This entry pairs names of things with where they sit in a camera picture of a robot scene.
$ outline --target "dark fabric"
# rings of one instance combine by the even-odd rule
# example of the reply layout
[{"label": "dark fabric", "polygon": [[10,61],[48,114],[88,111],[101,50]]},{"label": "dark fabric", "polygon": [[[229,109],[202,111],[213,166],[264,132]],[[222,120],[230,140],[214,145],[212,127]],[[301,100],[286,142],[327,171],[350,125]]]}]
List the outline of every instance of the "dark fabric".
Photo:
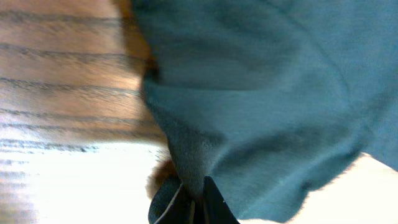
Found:
[{"label": "dark fabric", "polygon": [[156,193],[149,209],[150,224],[239,224],[211,177],[204,179],[202,203],[195,203],[183,185],[176,187],[176,183],[170,178]]},{"label": "dark fabric", "polygon": [[144,82],[197,202],[285,222],[361,151],[398,169],[398,1],[151,0]]}]

